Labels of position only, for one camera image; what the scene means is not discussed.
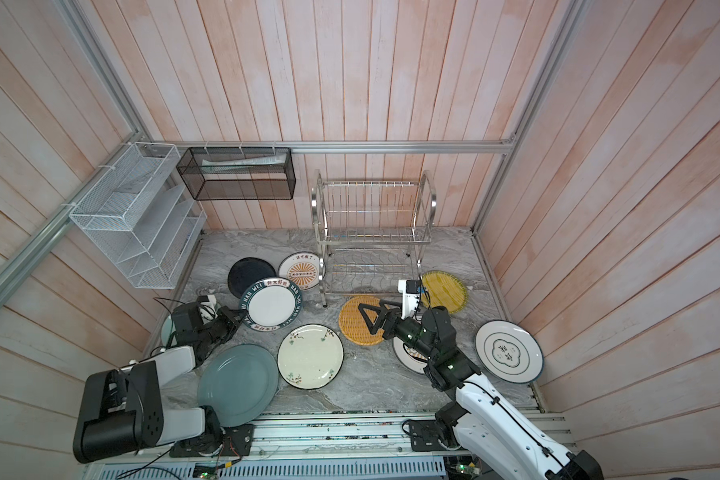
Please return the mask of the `white plate green lettered rim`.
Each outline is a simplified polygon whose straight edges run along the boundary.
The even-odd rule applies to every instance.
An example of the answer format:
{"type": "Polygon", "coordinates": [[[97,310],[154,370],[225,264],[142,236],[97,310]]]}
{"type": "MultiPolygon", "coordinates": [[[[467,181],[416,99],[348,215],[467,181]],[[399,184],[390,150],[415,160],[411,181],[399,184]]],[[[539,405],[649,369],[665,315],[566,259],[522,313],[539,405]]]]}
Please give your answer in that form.
{"type": "Polygon", "coordinates": [[[302,291],[291,280],[273,277],[251,285],[240,299],[244,323],[252,330],[271,332],[290,325],[302,310],[302,291]]]}

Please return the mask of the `black round plate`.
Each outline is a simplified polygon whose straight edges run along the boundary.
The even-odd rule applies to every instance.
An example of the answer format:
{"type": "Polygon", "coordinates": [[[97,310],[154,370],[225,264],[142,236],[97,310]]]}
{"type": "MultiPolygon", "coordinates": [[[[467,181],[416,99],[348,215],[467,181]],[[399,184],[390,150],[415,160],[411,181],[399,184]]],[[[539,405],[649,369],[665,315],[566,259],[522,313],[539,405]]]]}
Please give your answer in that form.
{"type": "Polygon", "coordinates": [[[235,262],[227,275],[227,286],[230,293],[241,298],[245,291],[256,282],[276,277],[274,267],[266,260],[256,257],[245,257],[235,262]]]}

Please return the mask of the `small orange sunburst plate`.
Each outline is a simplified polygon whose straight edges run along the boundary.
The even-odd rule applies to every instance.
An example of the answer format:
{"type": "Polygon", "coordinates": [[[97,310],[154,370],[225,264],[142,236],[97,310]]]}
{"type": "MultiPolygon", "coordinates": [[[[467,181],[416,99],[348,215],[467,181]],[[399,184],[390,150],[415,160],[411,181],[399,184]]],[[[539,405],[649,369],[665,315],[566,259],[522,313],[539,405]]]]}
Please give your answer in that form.
{"type": "Polygon", "coordinates": [[[286,257],[278,267],[278,275],[302,290],[316,287],[320,281],[321,258],[312,252],[301,251],[286,257]]]}

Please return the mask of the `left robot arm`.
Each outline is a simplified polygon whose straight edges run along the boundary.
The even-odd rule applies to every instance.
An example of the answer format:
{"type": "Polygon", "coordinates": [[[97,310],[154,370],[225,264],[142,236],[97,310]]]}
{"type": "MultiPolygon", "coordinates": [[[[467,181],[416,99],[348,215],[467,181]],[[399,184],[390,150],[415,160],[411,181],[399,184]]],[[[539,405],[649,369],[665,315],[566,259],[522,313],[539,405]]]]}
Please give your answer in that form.
{"type": "Polygon", "coordinates": [[[165,350],[119,369],[92,374],[84,385],[72,442],[80,463],[171,445],[174,456],[215,456],[226,439],[211,407],[169,409],[162,388],[200,366],[226,343],[247,312],[201,302],[178,306],[165,350]]]}

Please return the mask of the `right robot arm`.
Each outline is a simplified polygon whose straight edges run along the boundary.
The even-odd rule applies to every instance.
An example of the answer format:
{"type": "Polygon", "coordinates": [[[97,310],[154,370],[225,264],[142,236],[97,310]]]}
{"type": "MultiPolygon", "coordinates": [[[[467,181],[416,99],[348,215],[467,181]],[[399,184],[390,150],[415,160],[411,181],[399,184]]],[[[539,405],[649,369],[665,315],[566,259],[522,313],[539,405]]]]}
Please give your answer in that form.
{"type": "Polygon", "coordinates": [[[572,453],[520,413],[457,346],[444,307],[426,310],[420,321],[405,318],[401,305],[382,300],[358,311],[370,333],[398,338],[427,359],[432,386],[451,402],[436,413],[439,441],[460,446],[485,461],[503,479],[602,479],[586,451],[572,453]]]}

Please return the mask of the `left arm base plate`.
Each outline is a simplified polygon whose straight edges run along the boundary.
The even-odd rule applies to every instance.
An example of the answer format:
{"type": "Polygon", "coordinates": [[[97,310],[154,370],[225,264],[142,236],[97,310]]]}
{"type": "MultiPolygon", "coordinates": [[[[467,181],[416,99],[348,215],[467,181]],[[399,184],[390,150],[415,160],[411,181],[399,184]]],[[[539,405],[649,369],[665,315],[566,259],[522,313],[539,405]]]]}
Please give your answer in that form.
{"type": "Polygon", "coordinates": [[[181,440],[169,450],[171,458],[189,457],[245,457],[250,454],[254,426],[208,430],[198,437],[181,440]]]}

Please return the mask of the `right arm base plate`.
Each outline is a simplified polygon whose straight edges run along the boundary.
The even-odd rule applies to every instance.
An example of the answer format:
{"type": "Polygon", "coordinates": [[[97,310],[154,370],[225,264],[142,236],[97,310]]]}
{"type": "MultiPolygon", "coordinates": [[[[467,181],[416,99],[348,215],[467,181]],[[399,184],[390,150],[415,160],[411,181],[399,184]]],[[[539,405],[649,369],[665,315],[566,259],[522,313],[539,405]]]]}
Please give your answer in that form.
{"type": "Polygon", "coordinates": [[[401,425],[415,452],[448,451],[458,448],[452,429],[440,420],[406,419],[401,425]]]}

